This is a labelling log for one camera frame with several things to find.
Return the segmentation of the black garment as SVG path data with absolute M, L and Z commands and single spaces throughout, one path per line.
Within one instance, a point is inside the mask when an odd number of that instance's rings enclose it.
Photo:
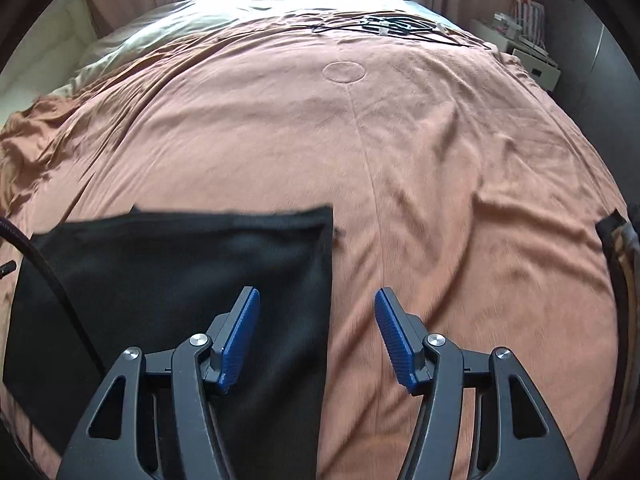
M 260 295 L 228 396 L 207 391 L 238 479 L 315 479 L 326 382 L 333 210 L 187 214 L 134 208 L 32 241 L 109 368 L 203 332 L 244 286 Z M 3 382 L 62 456 L 100 376 L 37 270 L 18 274 Z

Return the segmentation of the brown bed blanket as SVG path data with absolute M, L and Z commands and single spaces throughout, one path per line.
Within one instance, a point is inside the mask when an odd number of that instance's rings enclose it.
M 27 234 L 134 208 L 331 206 L 317 479 L 391 479 L 418 401 L 395 380 L 377 289 L 456 344 L 511 348 L 587 477 L 617 320 L 596 225 L 624 201 L 599 154 L 515 58 L 262 18 L 171 41 L 1 133 L 1 212 Z

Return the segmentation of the white bedside drawer cabinet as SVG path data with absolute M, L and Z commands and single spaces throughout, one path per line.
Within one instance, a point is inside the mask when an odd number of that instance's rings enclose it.
M 526 46 L 521 41 L 515 41 L 500 34 L 495 29 L 477 21 L 470 23 L 470 32 L 486 42 L 494 44 L 500 52 L 516 56 L 529 76 L 544 90 L 552 92 L 559 82 L 561 71 L 548 55 L 543 55 L 536 49 Z

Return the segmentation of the beige quilt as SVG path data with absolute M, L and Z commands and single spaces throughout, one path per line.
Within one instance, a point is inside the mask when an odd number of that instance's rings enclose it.
M 374 11 L 398 11 L 450 29 L 457 27 L 419 3 L 407 0 L 186 0 L 160 6 L 90 44 L 73 77 L 52 93 L 69 98 L 120 66 L 194 32 L 214 32 L 262 18 Z

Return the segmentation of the striped gift bag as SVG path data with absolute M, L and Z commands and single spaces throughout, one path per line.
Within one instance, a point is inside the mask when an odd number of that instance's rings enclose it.
M 545 49 L 544 6 L 534 0 L 512 0 L 512 16 L 521 27 L 521 36 L 536 48 Z

